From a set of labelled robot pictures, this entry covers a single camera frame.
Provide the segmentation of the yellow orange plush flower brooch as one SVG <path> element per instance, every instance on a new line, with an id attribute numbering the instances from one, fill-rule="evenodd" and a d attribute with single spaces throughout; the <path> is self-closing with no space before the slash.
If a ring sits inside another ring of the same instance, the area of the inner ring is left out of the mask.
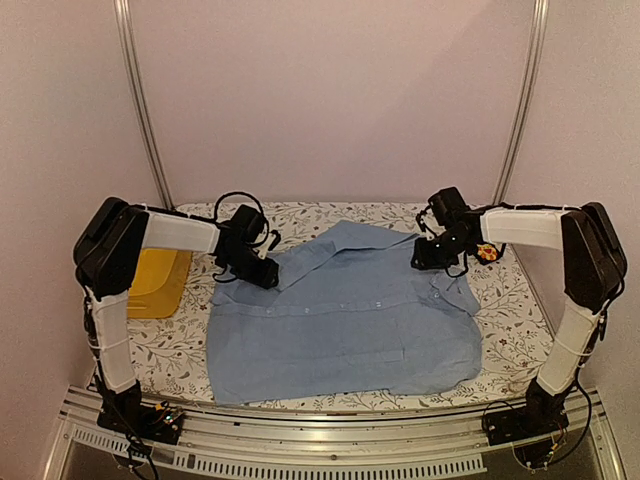
<path id="1" fill-rule="evenodd" d="M 500 259 L 501 252 L 493 244 L 480 244 L 477 246 L 474 257 L 481 264 L 493 263 Z"/>

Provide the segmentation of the light blue shirt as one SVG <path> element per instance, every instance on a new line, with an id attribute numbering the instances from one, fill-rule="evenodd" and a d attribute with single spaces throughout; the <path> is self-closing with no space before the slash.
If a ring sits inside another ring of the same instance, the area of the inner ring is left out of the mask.
<path id="1" fill-rule="evenodd" d="M 279 282 L 219 284 L 206 352 L 222 405 L 446 392 L 481 370 L 467 281 L 411 265 L 415 236 L 342 221 L 276 256 Z"/>

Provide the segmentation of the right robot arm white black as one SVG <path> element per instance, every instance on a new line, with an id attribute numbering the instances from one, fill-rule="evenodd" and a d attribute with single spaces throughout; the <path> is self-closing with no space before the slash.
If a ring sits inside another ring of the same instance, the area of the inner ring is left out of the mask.
<path id="1" fill-rule="evenodd" d="M 502 203 L 473 209 L 440 194 L 429 200 L 428 208 L 443 230 L 415 241 L 415 269 L 465 264 L 483 244 L 540 247 L 563 255 L 563 317 L 516 421 L 524 435 L 537 436 L 559 420 L 580 368 L 604 336 L 609 307 L 624 291 L 627 261 L 607 211 L 598 202 L 581 207 Z"/>

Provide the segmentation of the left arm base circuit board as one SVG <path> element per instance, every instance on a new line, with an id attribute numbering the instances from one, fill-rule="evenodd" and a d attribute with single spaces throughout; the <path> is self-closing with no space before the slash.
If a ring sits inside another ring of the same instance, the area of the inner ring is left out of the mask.
<path id="1" fill-rule="evenodd" d="M 104 405 L 97 419 L 101 428 L 122 433 L 135 440 L 177 445 L 184 424 L 184 412 L 168 405 Z"/>

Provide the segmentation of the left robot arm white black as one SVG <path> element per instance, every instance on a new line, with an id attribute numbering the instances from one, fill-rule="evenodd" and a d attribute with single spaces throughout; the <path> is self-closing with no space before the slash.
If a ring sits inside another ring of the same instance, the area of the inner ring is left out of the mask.
<path id="1" fill-rule="evenodd" d="M 279 266 L 268 254 L 281 241 L 259 202 L 240 205 L 228 220 L 130 204 L 109 197 L 73 250 L 76 280 L 84 291 L 84 328 L 96 361 L 94 381 L 102 398 L 97 423 L 131 437 L 175 444 L 183 411 L 167 402 L 147 406 L 129 348 L 127 303 L 145 249 L 213 256 L 242 280 L 271 289 Z"/>

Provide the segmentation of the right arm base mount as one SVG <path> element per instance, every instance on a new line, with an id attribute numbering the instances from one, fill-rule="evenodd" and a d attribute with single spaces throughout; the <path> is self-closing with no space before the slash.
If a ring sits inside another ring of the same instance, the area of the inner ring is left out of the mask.
<path id="1" fill-rule="evenodd" d="M 528 440 L 514 448 L 516 460 L 525 468 L 548 467 L 558 453 L 569 421 L 562 395 L 546 392 L 528 394 L 525 404 L 514 407 L 506 403 L 505 410 L 484 411 L 481 426 L 490 446 Z"/>

